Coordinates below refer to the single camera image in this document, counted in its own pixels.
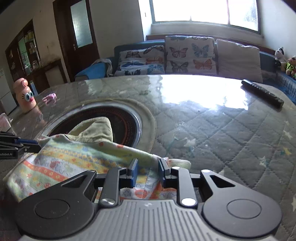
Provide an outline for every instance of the refrigerator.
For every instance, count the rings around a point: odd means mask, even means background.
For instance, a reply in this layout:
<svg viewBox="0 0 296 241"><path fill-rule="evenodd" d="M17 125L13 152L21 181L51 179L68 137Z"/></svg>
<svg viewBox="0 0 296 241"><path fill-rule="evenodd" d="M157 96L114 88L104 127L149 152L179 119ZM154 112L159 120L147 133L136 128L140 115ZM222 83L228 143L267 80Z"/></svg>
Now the refrigerator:
<svg viewBox="0 0 296 241"><path fill-rule="evenodd" d="M15 100L10 92L3 69L0 69L0 114L5 112L7 115L17 107Z"/></svg>

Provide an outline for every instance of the pink toy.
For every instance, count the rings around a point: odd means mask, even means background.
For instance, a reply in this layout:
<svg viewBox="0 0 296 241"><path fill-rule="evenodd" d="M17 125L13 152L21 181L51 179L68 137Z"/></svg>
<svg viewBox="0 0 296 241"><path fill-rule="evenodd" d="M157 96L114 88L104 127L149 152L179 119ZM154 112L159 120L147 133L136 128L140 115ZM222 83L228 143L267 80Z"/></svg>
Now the pink toy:
<svg viewBox="0 0 296 241"><path fill-rule="evenodd" d="M54 103L56 102L56 98L57 95L55 93L49 94L47 96L45 96L42 100L45 102L45 104L47 104L50 101L54 101Z"/></svg>
<svg viewBox="0 0 296 241"><path fill-rule="evenodd" d="M20 108L24 113L29 112L36 106L33 92L28 87L28 81L26 79L20 78L14 82L13 89Z"/></svg>

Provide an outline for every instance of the door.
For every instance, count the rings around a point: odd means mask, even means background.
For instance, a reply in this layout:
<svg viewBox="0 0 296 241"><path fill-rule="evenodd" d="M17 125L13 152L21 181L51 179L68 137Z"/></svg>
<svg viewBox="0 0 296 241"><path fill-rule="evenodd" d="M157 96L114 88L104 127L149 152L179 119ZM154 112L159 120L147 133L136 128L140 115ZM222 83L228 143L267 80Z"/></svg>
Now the door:
<svg viewBox="0 0 296 241"><path fill-rule="evenodd" d="M70 81L99 59L89 0L55 0L54 17Z"/></svg>

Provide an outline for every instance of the remote control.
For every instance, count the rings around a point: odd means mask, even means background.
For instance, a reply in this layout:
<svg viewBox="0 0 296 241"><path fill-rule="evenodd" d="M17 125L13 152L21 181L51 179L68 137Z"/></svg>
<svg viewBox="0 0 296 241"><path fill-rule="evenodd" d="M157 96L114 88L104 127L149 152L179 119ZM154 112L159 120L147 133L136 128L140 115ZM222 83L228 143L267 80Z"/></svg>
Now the remote control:
<svg viewBox="0 0 296 241"><path fill-rule="evenodd" d="M276 97L274 94L270 93L267 89L255 84L254 82L243 80L242 81L243 87L252 91L260 98L266 100L268 103L273 105L276 108L281 108L284 104L284 101L279 97Z"/></svg>

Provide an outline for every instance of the round stove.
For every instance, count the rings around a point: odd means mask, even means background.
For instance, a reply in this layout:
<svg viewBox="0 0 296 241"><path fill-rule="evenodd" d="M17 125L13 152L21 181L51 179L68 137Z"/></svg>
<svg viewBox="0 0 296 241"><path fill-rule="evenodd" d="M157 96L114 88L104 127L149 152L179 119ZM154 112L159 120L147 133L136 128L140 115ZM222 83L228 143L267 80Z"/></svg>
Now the round stove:
<svg viewBox="0 0 296 241"><path fill-rule="evenodd" d="M132 107L112 101L80 105L54 120L42 134L46 136L67 134L80 122L100 116L110 120L113 142L136 147L142 130L140 115Z"/></svg>

